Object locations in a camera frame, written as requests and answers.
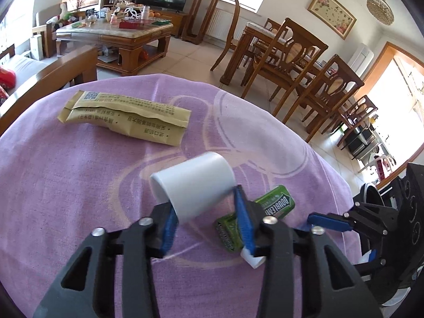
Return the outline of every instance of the door frame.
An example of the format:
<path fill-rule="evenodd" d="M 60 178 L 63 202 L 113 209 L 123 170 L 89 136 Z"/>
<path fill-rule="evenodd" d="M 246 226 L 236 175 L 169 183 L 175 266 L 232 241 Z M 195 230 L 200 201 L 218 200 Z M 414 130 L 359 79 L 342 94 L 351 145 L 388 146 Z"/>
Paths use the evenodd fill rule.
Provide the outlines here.
<path fill-rule="evenodd" d="M 418 71 L 424 75 L 424 62 L 419 60 L 416 56 L 410 54 L 406 50 L 400 48 L 396 44 L 386 42 L 384 45 L 383 50 L 381 51 L 378 58 L 375 60 L 374 64 L 371 66 L 370 70 L 366 74 L 364 78 L 364 86 L 362 86 L 358 92 L 355 94 L 355 98 L 358 100 L 362 96 L 368 94 L 374 85 L 377 83 L 377 81 L 380 79 L 380 77 L 383 75 L 384 71 L 389 66 L 390 62 L 394 59 L 395 56 L 399 56 L 401 59 L 403 59 L 408 64 L 412 65 L 412 67 L 415 67 L 418 69 Z M 398 175 L 400 175 L 406 168 L 409 162 L 412 162 L 415 160 L 415 158 L 424 151 L 424 143 L 417 149 L 417 151 L 408 159 L 406 162 L 404 162 L 401 166 L 399 166 L 396 171 L 391 173 L 387 178 L 385 178 L 383 181 L 381 181 L 377 188 L 381 189 L 385 187 L 387 184 L 389 184 L 393 179 L 395 179 Z"/>

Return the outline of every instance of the radiator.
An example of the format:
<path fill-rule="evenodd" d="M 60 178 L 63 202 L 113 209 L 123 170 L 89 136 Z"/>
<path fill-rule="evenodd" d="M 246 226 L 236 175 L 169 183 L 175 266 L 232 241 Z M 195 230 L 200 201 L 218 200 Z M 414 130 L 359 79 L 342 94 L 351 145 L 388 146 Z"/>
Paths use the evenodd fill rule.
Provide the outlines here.
<path fill-rule="evenodd" d="M 222 41 L 227 40 L 228 30 L 230 29 L 231 22 L 233 20 L 233 14 L 226 12 L 225 10 L 215 9 L 209 27 L 206 31 L 208 36 L 221 39 Z M 234 39 L 240 39 L 244 27 L 249 20 L 239 16 L 236 29 L 234 31 Z"/>

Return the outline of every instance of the green gum box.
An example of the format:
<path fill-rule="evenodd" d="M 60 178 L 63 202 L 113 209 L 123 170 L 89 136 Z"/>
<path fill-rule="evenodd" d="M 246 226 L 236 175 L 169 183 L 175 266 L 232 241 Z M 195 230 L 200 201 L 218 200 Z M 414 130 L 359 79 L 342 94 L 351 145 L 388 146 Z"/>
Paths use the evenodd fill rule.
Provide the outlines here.
<path fill-rule="evenodd" d="M 290 213 L 295 203 L 289 191 L 283 185 L 278 185 L 275 189 L 255 200 L 265 210 L 266 215 L 273 215 L 276 218 L 283 218 Z M 243 248 L 237 217 L 235 213 L 223 216 L 215 221 L 215 228 L 219 238 L 225 248 L 230 252 L 239 252 Z"/>

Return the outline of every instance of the metal screw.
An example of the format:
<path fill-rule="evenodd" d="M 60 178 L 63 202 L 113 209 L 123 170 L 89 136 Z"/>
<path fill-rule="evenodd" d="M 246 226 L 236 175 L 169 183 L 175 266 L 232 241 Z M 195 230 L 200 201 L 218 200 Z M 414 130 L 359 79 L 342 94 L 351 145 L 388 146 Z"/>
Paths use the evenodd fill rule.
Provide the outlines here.
<path fill-rule="evenodd" d="M 277 218 L 274 216 L 265 216 L 262 221 L 267 225 L 275 225 L 278 222 Z"/>
<path fill-rule="evenodd" d="M 311 232 L 313 235 L 323 235 L 325 233 L 325 229 L 321 226 L 313 226 L 311 228 Z"/>
<path fill-rule="evenodd" d="M 141 226 L 149 226 L 153 223 L 153 219 L 152 218 L 141 218 L 138 221 L 138 224 Z"/>
<path fill-rule="evenodd" d="M 105 234 L 105 229 L 104 228 L 101 228 L 101 227 L 97 227 L 97 228 L 95 228 L 95 229 L 93 229 L 93 232 L 91 232 L 91 235 L 93 236 L 93 237 L 100 237 L 101 235 L 104 235 Z"/>

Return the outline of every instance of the doorway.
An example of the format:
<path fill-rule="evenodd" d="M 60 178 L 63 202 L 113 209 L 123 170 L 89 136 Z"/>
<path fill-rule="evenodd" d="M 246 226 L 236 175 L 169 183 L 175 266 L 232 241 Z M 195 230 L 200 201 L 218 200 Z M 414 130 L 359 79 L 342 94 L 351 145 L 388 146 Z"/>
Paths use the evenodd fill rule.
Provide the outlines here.
<path fill-rule="evenodd" d="M 364 82 L 355 97 L 366 94 L 378 107 L 373 126 L 396 161 L 383 187 L 424 149 L 424 63 L 387 42 Z"/>

